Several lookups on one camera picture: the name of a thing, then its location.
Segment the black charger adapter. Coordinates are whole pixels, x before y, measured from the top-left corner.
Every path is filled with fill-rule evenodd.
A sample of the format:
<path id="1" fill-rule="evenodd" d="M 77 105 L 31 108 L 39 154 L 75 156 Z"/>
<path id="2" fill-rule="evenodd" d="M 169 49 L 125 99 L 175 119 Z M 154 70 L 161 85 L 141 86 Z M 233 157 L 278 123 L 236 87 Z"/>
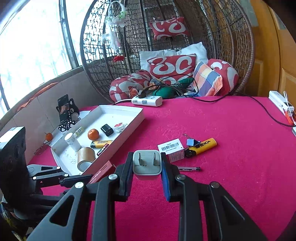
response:
<path id="1" fill-rule="evenodd" d="M 107 137 L 114 133 L 113 128 L 111 128 L 108 124 L 103 125 L 100 129 Z"/>

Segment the white pill bottle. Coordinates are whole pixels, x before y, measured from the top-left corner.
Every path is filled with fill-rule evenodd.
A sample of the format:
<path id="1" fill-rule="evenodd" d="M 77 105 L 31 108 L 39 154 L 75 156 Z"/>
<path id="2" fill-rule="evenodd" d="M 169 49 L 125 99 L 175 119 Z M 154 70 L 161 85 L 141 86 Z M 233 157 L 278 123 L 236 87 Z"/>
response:
<path id="1" fill-rule="evenodd" d="M 64 140 L 70 146 L 70 148 L 73 149 L 75 152 L 81 149 L 81 145 L 78 142 L 77 138 L 74 136 L 74 133 L 68 133 L 64 137 Z"/>

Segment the white usb charger plug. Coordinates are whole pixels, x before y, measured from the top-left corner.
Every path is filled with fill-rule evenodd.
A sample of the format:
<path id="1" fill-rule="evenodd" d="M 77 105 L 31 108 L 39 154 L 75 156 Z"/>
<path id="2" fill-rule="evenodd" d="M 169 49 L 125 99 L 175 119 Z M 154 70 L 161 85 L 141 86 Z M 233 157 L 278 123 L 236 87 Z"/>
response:
<path id="1" fill-rule="evenodd" d="M 137 150 L 132 161 L 132 171 L 139 180 L 154 180 L 162 172 L 161 153 L 157 150 Z"/>

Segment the white cardboard tray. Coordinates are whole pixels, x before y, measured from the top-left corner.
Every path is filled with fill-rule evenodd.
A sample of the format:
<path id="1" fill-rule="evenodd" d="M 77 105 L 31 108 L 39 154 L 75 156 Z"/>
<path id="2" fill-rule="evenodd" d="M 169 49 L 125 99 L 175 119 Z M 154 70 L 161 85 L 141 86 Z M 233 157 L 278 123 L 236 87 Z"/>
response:
<path id="1" fill-rule="evenodd" d="M 52 145 L 54 160 L 70 176 L 95 174 L 143 120 L 142 108 L 100 105 Z"/>

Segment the wicker hanging egg chair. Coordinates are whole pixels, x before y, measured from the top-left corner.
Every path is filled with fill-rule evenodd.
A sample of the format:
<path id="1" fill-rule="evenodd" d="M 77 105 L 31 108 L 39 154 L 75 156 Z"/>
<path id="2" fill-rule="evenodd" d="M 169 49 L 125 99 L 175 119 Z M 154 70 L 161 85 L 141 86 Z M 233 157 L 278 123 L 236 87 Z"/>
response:
<path id="1" fill-rule="evenodd" d="M 115 29 L 120 53 L 125 59 L 114 63 L 116 53 L 109 39 L 105 17 L 112 1 L 93 1 L 84 18 L 80 35 L 83 68 L 95 90 L 110 101 L 112 80 L 140 69 L 140 51 L 176 50 L 202 42 L 209 58 L 231 64 L 239 75 L 235 90 L 241 91 L 254 65 L 252 28 L 238 1 L 120 1 L 126 8 L 124 28 Z M 154 40 L 149 23 L 184 17 L 190 36 Z"/>

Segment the small dropper bottle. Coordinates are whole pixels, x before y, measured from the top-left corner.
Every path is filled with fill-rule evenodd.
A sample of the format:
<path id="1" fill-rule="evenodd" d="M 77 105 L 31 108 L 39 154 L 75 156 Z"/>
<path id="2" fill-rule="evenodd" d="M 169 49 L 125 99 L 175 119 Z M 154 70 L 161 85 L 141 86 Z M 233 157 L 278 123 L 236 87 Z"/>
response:
<path id="1" fill-rule="evenodd" d="M 81 136 L 81 134 L 84 132 L 84 127 L 79 127 L 75 132 L 74 132 L 74 137 L 78 138 L 79 136 Z"/>

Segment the tan tape roll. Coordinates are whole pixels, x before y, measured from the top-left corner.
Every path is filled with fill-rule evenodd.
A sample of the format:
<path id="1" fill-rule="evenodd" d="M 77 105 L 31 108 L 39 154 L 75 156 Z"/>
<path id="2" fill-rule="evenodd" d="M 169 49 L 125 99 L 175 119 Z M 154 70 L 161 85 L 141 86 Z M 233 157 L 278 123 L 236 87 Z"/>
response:
<path id="1" fill-rule="evenodd" d="M 77 168 L 84 172 L 95 160 L 95 151 L 90 147 L 83 147 L 77 152 Z"/>

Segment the red patterned cushion left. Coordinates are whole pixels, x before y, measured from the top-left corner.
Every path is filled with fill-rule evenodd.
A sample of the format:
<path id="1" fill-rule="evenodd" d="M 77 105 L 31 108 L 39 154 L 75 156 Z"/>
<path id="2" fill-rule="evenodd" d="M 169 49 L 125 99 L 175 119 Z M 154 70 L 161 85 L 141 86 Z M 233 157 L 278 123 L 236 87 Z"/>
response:
<path id="1" fill-rule="evenodd" d="M 116 78 L 110 84 L 110 98 L 114 102 L 133 98 L 140 90 L 149 86 L 151 79 L 151 74 L 146 70 Z"/>

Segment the small pink barcode box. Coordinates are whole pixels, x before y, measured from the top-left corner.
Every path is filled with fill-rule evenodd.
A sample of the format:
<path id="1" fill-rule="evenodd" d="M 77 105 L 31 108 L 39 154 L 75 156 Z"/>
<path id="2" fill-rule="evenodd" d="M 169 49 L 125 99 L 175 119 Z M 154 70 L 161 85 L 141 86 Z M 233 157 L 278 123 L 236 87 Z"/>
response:
<path id="1" fill-rule="evenodd" d="M 166 154 L 167 159 L 171 163 L 185 158 L 184 147 L 178 138 L 159 144 L 158 149 L 161 153 Z"/>

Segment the green cloth item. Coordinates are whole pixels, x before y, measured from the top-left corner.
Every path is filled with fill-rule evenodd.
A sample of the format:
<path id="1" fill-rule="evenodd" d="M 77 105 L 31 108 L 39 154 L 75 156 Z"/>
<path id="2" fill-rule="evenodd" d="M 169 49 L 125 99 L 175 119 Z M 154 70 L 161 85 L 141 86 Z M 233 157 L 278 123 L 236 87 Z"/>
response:
<path id="1" fill-rule="evenodd" d="M 160 96 L 163 99 L 172 99 L 183 96 L 188 90 L 187 88 L 193 83 L 194 78 L 185 78 L 173 84 L 160 83 L 152 92 L 152 96 Z"/>

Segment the blue binder clip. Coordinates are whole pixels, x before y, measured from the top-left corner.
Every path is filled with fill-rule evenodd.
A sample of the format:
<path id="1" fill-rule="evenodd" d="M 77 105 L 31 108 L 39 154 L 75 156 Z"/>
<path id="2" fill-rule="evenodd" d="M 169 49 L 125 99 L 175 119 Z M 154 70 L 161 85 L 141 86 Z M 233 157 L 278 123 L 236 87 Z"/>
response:
<path id="1" fill-rule="evenodd" d="M 198 146 L 200 146 L 200 144 L 201 144 L 200 141 L 198 141 L 198 140 L 196 140 L 194 138 L 189 137 L 186 133 L 184 133 L 183 135 L 187 138 L 186 145 L 188 147 L 198 147 Z"/>

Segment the pink red tablecloth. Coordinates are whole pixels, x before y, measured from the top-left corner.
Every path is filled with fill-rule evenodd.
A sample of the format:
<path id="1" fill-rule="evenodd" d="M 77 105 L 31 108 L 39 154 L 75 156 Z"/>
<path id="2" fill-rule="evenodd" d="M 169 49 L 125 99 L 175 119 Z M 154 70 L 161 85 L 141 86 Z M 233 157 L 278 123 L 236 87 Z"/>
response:
<path id="1" fill-rule="evenodd" d="M 144 121 L 110 162 L 124 163 L 128 152 L 189 137 L 214 138 L 217 146 L 177 166 L 197 182 L 219 182 L 249 214 L 268 240 L 276 240 L 295 212 L 295 136 L 273 121 L 256 101 L 229 96 L 205 103 L 189 98 L 144 107 Z M 166 201 L 160 176 L 132 182 L 127 202 L 116 202 L 117 240 L 178 240 L 179 204 Z"/>

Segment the red white patterned pillow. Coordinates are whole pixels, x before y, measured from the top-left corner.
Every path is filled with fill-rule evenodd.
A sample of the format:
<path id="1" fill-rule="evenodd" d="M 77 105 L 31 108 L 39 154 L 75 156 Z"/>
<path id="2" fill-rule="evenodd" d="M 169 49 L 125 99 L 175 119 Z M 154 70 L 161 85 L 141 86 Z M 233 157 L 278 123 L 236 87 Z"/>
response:
<path id="1" fill-rule="evenodd" d="M 158 79 L 191 77 L 196 67 L 196 54 L 153 57 L 147 60 L 149 72 Z"/>

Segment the small red headrest pillow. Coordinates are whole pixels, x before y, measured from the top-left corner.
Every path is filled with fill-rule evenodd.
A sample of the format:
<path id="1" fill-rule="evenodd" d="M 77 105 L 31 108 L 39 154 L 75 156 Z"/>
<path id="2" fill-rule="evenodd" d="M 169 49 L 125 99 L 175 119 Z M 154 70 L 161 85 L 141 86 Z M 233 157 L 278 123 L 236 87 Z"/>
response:
<path id="1" fill-rule="evenodd" d="M 152 21 L 149 26 L 154 34 L 154 40 L 179 35 L 190 36 L 190 32 L 185 25 L 185 19 L 182 16 L 165 21 Z"/>

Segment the white power strip right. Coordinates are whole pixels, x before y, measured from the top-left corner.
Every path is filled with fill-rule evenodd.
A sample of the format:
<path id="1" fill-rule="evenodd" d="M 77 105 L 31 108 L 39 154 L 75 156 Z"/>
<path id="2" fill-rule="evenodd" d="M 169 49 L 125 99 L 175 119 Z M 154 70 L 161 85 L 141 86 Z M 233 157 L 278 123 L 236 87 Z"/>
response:
<path id="1" fill-rule="evenodd" d="M 294 106 L 288 101 L 287 95 L 281 95 L 277 91 L 270 90 L 268 99 L 283 113 L 292 116 L 294 113 Z"/>

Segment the red patterned cushion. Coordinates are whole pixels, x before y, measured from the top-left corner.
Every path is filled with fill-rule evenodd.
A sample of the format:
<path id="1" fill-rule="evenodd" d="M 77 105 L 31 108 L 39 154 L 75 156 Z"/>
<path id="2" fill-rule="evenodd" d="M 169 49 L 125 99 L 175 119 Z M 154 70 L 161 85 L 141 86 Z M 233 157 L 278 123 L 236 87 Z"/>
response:
<path id="1" fill-rule="evenodd" d="M 223 96 L 231 92 L 239 79 L 239 75 L 233 66 L 228 62 L 219 59 L 210 59 L 207 65 L 222 76 L 223 85 L 217 95 Z"/>
<path id="2" fill-rule="evenodd" d="M 140 90 L 149 86 L 151 79 L 151 74 L 146 70 L 116 78 L 110 84 L 110 98 L 114 102 L 133 98 Z"/>

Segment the black cat phone stand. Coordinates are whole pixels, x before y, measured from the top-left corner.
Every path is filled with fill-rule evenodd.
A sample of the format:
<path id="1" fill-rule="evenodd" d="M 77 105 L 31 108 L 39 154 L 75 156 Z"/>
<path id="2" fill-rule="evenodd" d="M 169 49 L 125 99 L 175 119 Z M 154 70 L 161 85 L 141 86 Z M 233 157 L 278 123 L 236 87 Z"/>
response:
<path id="1" fill-rule="evenodd" d="M 60 132 L 70 130 L 80 120 L 80 111 L 74 103 L 74 99 L 69 99 L 67 94 L 58 99 L 56 110 L 59 113 L 60 125 L 58 126 L 58 130 Z"/>

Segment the yellow lighter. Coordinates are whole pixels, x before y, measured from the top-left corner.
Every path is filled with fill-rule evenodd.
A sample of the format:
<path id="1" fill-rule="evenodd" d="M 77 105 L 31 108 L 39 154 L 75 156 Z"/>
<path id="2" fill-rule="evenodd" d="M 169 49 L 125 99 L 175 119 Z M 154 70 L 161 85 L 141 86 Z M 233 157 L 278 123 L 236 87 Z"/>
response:
<path id="1" fill-rule="evenodd" d="M 209 138 L 203 142 L 201 142 L 198 147 L 187 147 L 184 149 L 185 158 L 190 158 L 193 156 L 197 156 L 213 147 L 217 146 L 217 142 L 214 138 Z"/>
<path id="2" fill-rule="evenodd" d="M 90 144 L 91 148 L 103 148 L 106 144 L 111 144 L 113 140 L 104 140 L 104 141 L 92 141 Z"/>

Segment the small orange on sill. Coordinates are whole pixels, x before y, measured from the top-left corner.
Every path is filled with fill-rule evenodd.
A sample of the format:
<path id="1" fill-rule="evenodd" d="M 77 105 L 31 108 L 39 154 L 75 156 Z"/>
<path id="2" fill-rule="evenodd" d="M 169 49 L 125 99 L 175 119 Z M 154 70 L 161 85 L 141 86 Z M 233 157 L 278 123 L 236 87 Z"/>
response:
<path id="1" fill-rule="evenodd" d="M 53 135 L 51 133 L 45 133 L 45 140 L 51 142 L 53 140 Z"/>

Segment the plaid striped cushion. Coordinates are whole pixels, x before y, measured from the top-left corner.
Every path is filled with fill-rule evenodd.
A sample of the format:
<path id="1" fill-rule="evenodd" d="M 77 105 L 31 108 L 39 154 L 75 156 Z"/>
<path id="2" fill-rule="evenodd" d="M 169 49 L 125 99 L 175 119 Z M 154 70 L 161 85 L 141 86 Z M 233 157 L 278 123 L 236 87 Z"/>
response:
<path id="1" fill-rule="evenodd" d="M 215 96 L 223 87 L 222 76 L 205 65 L 203 62 L 198 62 L 194 72 L 193 88 L 197 92 L 197 96 Z"/>

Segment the red rectangular lighter box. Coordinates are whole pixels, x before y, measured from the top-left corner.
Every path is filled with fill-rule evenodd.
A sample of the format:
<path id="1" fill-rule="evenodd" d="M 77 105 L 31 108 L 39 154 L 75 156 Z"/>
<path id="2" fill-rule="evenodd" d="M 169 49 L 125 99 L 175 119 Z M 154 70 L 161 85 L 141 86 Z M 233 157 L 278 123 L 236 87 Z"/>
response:
<path id="1" fill-rule="evenodd" d="M 107 161 L 90 179 L 88 184 L 93 184 L 99 182 L 104 177 L 113 174 L 116 170 L 116 166 L 110 161 Z"/>

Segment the white power strip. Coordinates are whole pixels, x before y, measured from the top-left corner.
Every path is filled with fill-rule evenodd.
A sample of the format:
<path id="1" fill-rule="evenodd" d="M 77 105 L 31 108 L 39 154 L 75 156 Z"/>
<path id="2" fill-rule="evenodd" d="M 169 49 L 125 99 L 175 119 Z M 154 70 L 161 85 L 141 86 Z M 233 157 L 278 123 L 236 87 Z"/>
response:
<path id="1" fill-rule="evenodd" d="M 159 107 L 163 104 L 163 98 L 161 96 L 146 96 L 144 98 L 135 96 L 132 98 L 131 102 L 134 105 Z"/>
<path id="2" fill-rule="evenodd" d="M 283 113 L 292 116 L 294 113 L 294 106 L 288 101 L 287 95 L 281 95 L 277 91 L 270 90 L 268 99 Z"/>

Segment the white dreamcatcher ornament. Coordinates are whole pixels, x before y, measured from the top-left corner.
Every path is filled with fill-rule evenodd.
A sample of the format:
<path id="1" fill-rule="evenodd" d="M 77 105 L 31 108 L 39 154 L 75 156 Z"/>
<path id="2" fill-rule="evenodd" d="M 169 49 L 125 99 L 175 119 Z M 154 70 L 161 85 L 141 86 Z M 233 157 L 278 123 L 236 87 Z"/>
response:
<path id="1" fill-rule="evenodd" d="M 113 13 L 112 7 L 116 4 L 119 5 L 120 10 L 115 15 Z M 115 29 L 117 27 L 124 28 L 126 24 L 126 15 L 127 11 L 125 6 L 120 1 L 112 1 L 107 9 L 107 16 L 105 17 L 106 26 L 109 28 L 109 32 L 107 34 L 103 34 L 101 36 L 102 40 L 109 39 L 111 49 L 116 53 L 113 58 L 113 62 L 123 61 L 125 59 L 124 55 L 120 53 L 120 41 L 117 36 Z"/>

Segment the red patterned cushion right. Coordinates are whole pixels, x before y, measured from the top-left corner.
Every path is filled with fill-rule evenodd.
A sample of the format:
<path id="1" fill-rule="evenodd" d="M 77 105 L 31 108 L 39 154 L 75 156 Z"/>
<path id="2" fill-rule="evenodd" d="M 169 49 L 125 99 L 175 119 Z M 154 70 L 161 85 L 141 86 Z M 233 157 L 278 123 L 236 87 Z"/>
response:
<path id="1" fill-rule="evenodd" d="M 239 79 L 239 75 L 233 66 L 228 62 L 219 59 L 210 59 L 207 65 L 222 76 L 223 85 L 217 95 L 223 96 L 231 92 Z"/>

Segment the orange mandarin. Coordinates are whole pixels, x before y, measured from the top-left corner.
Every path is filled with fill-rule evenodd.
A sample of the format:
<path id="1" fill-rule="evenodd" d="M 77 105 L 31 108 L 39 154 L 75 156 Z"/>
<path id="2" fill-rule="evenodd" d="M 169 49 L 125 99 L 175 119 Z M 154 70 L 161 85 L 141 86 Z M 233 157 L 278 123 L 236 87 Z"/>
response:
<path id="1" fill-rule="evenodd" d="M 95 128 L 90 129 L 88 131 L 87 136 L 88 136 L 89 140 L 92 140 L 92 141 L 98 140 L 100 138 L 99 131 Z"/>

